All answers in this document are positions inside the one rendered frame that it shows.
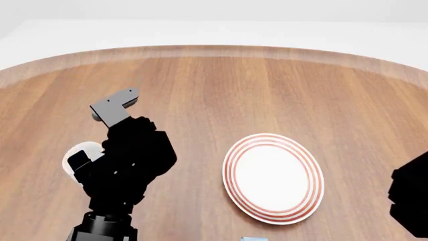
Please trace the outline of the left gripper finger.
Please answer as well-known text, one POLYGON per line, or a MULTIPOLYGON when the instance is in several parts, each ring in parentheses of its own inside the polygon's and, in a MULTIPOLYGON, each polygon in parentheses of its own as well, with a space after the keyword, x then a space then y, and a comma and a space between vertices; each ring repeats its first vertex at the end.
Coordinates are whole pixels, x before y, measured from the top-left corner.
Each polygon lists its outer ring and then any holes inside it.
POLYGON ((84 150, 81 150, 71 155, 67 162, 72 171, 76 172, 79 168, 82 168, 86 164, 91 163, 92 160, 87 156, 84 150))
POLYGON ((103 122, 107 128, 122 122, 130 115, 126 111, 138 101, 139 93, 135 88, 120 90, 115 94, 90 105, 92 118, 103 122))

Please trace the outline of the white mug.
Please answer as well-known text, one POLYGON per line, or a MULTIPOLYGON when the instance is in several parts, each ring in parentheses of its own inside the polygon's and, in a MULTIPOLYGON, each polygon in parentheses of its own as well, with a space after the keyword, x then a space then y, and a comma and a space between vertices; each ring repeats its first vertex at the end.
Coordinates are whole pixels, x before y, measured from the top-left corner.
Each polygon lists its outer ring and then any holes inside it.
POLYGON ((95 162, 95 160, 104 155, 103 150, 104 149, 102 148, 101 144, 96 142, 88 141, 77 144, 76 146, 73 146, 70 150, 68 150, 64 155, 64 158, 62 160, 62 168, 68 174, 68 176, 70 176, 70 178, 72 178, 72 180, 77 183, 78 181, 74 176, 74 171, 68 163, 68 158, 70 158, 77 152, 84 151, 88 158, 91 160, 91 162, 95 162))

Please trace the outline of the white plate with red rings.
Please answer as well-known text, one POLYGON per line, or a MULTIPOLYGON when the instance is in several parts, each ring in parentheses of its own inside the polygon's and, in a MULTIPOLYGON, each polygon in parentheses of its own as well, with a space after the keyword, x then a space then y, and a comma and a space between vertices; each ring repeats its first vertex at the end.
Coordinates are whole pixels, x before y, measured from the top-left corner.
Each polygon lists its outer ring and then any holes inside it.
POLYGON ((324 176, 301 144, 278 134, 260 133, 238 140, 222 167, 232 202, 261 222, 288 225, 311 216, 324 196, 324 176))

